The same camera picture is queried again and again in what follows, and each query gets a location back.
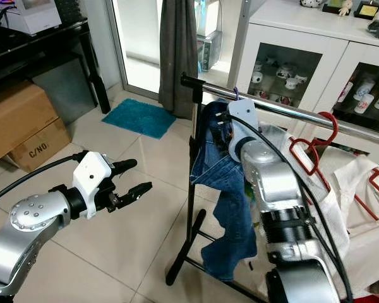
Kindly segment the white framed glass door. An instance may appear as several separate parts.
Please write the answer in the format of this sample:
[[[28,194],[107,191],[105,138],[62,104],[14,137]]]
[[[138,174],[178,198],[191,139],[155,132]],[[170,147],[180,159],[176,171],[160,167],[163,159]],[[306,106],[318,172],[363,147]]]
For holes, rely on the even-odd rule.
[[[163,0],[106,0],[123,86],[129,92],[156,99],[160,88],[160,19]],[[248,0],[193,0],[197,35],[222,32],[218,63],[199,78],[226,86],[236,58],[239,29],[245,23]]]

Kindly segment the black chrome clothes rack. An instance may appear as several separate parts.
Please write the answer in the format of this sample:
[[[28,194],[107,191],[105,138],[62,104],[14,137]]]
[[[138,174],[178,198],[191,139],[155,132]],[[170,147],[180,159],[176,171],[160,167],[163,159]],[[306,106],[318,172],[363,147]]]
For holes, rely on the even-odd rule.
[[[195,117],[192,119],[193,127],[197,125],[195,119],[197,119],[198,116],[200,116],[200,109],[201,107],[203,107],[202,95],[204,93],[210,93],[211,95],[222,97],[224,99],[227,99],[228,101],[232,101],[234,98],[233,90],[211,83],[207,83],[206,81],[190,77],[186,74],[181,75],[181,84],[189,89],[192,89],[193,91],[192,99],[193,103],[195,104],[194,109],[196,110]],[[265,99],[248,95],[247,93],[243,93],[241,97],[253,99],[254,106],[256,107],[256,109],[264,110],[265,112],[270,112],[273,114],[278,114],[280,116],[285,116],[291,119],[296,119],[297,121],[305,122],[308,124],[320,126],[324,129],[334,128],[332,126],[332,123],[320,114],[309,112],[308,110],[294,109],[289,105],[276,104]],[[340,122],[339,133],[344,133],[349,136],[354,136],[355,138],[360,138],[371,143],[379,144],[379,133],[376,133],[372,130],[366,129],[356,124]],[[215,239],[214,237],[212,237],[212,235],[202,231],[202,225],[207,217],[207,211],[203,208],[198,211],[195,210],[195,191],[196,186],[194,184],[189,184],[187,201],[186,240],[184,240],[181,246],[181,250],[178,252],[177,257],[173,261],[172,265],[169,267],[169,270],[167,270],[167,273],[165,275],[165,283],[167,286],[175,285],[175,282],[179,277],[182,266],[185,263],[194,266],[198,269],[198,271],[201,271],[201,273],[204,273],[206,271],[206,268],[204,268],[204,266],[202,266],[201,263],[190,257],[191,248],[193,244],[195,244],[196,239],[199,235],[204,237],[204,239],[208,239],[210,241]]]

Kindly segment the small printed cardboard box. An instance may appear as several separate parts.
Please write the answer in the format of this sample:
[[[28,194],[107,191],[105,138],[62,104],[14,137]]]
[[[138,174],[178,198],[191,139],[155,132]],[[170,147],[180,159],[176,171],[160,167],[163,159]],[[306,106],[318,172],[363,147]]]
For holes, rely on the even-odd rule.
[[[62,119],[56,119],[11,150],[8,158],[21,170],[32,172],[70,143],[71,136],[66,130],[66,125]]]

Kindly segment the grey boxy appliance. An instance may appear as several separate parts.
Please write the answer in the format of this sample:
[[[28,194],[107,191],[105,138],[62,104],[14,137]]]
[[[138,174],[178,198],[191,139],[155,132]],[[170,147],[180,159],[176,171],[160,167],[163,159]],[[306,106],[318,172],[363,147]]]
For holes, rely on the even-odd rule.
[[[222,32],[216,30],[206,37],[197,35],[198,65],[207,72],[218,63],[222,46]]]

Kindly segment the grey curtain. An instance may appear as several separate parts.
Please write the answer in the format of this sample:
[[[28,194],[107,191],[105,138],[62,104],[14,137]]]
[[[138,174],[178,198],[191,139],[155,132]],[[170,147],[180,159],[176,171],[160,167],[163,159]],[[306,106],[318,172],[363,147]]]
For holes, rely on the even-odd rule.
[[[173,116],[189,119],[193,113],[192,89],[181,84],[181,75],[198,76],[193,0],[163,0],[159,42],[159,103]]]

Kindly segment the teal floor mat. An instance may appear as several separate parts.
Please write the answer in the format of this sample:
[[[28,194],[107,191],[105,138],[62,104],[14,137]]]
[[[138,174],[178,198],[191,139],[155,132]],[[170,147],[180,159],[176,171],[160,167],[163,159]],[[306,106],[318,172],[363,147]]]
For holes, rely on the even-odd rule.
[[[111,110],[101,121],[160,140],[177,120],[161,107],[127,98]]]

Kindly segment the large cardboard box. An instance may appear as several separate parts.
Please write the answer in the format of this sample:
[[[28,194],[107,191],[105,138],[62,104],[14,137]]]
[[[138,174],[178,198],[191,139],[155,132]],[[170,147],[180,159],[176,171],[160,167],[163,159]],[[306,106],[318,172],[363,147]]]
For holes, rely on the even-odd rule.
[[[21,81],[0,90],[0,158],[59,116],[45,90]]]

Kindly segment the black desk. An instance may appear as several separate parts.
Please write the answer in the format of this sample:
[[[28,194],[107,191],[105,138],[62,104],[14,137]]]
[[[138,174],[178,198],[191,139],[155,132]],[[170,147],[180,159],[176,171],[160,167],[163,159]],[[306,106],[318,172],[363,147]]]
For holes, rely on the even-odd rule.
[[[10,75],[12,66],[31,63],[42,59],[43,55],[65,53],[79,45],[88,81],[93,86],[96,103],[101,112],[111,110],[111,101],[106,92],[105,82],[101,78],[99,57],[92,43],[88,18],[63,24],[59,28],[48,29],[34,37],[0,27],[0,78]]]

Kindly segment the white desktop appliance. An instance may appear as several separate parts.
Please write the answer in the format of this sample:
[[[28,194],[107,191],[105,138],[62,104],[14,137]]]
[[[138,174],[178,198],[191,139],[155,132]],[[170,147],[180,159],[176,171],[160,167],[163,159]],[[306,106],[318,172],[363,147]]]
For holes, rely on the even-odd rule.
[[[0,0],[1,28],[36,35],[61,23],[54,0]]]

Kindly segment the blue denim jeans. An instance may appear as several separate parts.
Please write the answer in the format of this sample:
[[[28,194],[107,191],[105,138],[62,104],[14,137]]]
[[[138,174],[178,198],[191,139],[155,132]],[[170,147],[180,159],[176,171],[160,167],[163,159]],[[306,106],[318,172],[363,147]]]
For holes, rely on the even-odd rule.
[[[227,103],[209,103],[199,114],[198,153],[190,181],[219,191],[213,215],[224,229],[224,235],[202,248],[201,255],[209,275],[221,281],[233,281],[239,261],[256,256],[258,248],[243,168],[228,153],[228,145],[221,145],[219,112],[227,112]]]

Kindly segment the dark framed gold plaque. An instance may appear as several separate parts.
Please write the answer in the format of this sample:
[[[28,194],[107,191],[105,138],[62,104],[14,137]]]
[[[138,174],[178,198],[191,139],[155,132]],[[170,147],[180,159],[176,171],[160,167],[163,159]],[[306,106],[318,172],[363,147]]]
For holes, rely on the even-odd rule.
[[[374,2],[361,2],[354,11],[355,18],[366,18],[374,20],[375,15],[379,12],[379,5]]]

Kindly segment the grey panel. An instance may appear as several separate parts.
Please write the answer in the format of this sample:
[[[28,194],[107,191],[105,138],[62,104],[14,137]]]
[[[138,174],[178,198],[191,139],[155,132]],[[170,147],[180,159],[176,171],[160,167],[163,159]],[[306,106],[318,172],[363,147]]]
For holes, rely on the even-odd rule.
[[[58,62],[39,64],[27,76],[45,90],[57,115],[67,125],[97,106],[80,58],[65,57]]]

